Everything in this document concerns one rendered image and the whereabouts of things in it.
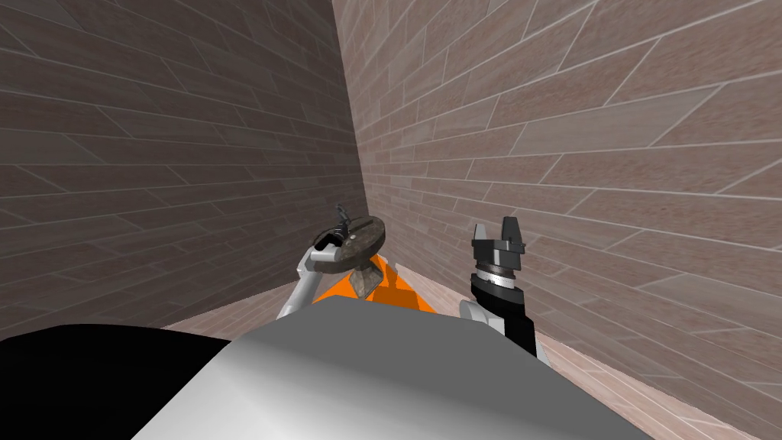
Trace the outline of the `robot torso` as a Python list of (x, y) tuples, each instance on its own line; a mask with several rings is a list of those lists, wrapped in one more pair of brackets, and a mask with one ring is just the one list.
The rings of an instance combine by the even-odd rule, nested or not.
[(482, 322), (329, 297), (212, 358), (132, 440), (653, 440)]

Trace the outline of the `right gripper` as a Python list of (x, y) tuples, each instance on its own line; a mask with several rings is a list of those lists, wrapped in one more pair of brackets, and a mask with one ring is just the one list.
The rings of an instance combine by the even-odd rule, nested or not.
[(521, 270), (525, 253), (518, 219), (506, 216), (502, 220), (501, 240), (487, 239), (484, 224), (476, 224), (471, 241), (472, 254), (478, 264), (493, 265), (508, 270)]

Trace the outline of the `brown round pedestal disc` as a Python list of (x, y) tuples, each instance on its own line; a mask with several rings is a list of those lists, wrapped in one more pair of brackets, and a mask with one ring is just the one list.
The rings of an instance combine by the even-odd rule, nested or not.
[(313, 241), (314, 251), (311, 258), (316, 272), (327, 274), (348, 272), (349, 282), (354, 292), (359, 299), (366, 299), (383, 281), (383, 272), (371, 261), (371, 257), (383, 246), (386, 240), (386, 228), (383, 220), (374, 216), (355, 218), (348, 226), (349, 238), (341, 247), (330, 244), (324, 250), (316, 250)]

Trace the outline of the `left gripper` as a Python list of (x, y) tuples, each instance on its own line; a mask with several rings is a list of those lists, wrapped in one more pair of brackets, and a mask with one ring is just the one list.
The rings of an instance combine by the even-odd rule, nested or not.
[(349, 238), (348, 225), (351, 222), (350, 216), (348, 215), (346, 208), (342, 205), (336, 205), (336, 212), (338, 215), (338, 225), (333, 229), (324, 231), (319, 235), (319, 237), (315, 240), (316, 250), (324, 250), (330, 244), (340, 248)]

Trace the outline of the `orange wedge shape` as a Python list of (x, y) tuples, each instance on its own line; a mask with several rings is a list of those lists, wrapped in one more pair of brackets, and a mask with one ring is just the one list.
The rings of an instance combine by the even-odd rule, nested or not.
[[(366, 297), (366, 301), (437, 313), (380, 255), (372, 256), (371, 261), (382, 270), (383, 281)], [(323, 294), (316, 296), (314, 303), (331, 296), (358, 299), (350, 285), (349, 278), (350, 276), (347, 275)]]

